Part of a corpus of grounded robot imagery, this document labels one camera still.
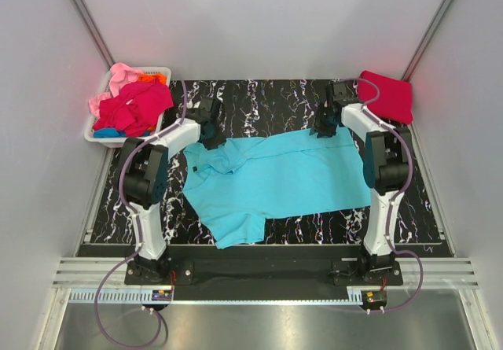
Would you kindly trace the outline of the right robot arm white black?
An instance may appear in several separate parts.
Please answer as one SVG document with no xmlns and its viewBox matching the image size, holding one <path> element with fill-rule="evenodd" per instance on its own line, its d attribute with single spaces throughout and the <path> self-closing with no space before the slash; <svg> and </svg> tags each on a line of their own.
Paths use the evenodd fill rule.
<svg viewBox="0 0 503 350">
<path fill-rule="evenodd" d="M 334 271 L 347 281 L 356 278 L 366 284 L 380 284 L 394 273 L 394 231 L 401 200 L 413 177 L 412 138 L 409 129 L 397 128 L 372 113 L 369 105 L 380 98 L 362 102 L 348 89 L 345 80 L 330 82 L 325 88 L 325 102 L 317 107 L 311 134 L 319 138 L 336 135 L 345 127 L 365 145 L 363 177 L 370 188 L 369 224 L 357 260 L 347 273 Z"/>
</svg>

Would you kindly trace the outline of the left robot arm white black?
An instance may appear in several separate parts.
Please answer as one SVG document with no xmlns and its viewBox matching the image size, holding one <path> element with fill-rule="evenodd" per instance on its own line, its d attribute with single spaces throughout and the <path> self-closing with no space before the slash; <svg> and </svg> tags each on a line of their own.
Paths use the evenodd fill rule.
<svg viewBox="0 0 503 350">
<path fill-rule="evenodd" d="M 129 276 L 154 284 L 174 279 L 160 218 L 169 163 L 192 144 L 214 149 L 224 143 L 218 122 L 221 111 L 221 100 L 202 98 L 194 108 L 184 108 L 182 117 L 162 131 L 123 143 L 117 187 L 136 241 L 133 255 L 127 258 Z"/>
</svg>

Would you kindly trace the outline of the cyan t shirt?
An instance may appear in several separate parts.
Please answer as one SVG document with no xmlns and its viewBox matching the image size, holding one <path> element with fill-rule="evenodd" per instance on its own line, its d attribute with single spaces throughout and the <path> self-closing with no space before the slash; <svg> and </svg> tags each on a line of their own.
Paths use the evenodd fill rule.
<svg viewBox="0 0 503 350">
<path fill-rule="evenodd" d="M 218 249 L 263 241 L 265 222 L 364 208 L 371 201 L 351 133 L 308 130 L 229 138 L 216 149 L 184 150 L 183 193 Z"/>
</svg>

